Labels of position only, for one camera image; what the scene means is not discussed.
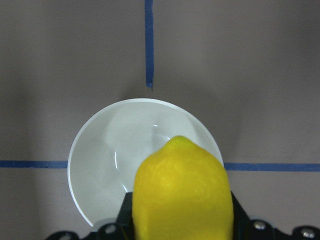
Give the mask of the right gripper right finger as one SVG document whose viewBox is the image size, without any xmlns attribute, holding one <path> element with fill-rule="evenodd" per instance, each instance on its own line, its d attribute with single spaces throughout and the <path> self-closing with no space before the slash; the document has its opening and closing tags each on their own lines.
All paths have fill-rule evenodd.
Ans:
<svg viewBox="0 0 320 240">
<path fill-rule="evenodd" d="M 231 193 L 233 203 L 233 239 L 234 240 L 318 240 L 320 229 L 311 225 L 300 225 L 284 233 L 269 222 L 250 218 L 236 196 Z"/>
</svg>

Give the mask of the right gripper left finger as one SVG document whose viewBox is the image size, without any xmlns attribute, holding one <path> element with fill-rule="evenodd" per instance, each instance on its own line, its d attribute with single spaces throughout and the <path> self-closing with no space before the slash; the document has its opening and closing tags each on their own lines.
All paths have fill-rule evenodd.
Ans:
<svg viewBox="0 0 320 240">
<path fill-rule="evenodd" d="M 83 240 L 134 240 L 132 219 L 133 193 L 125 194 L 118 215 L 115 219 L 106 218 L 93 225 Z"/>
</svg>

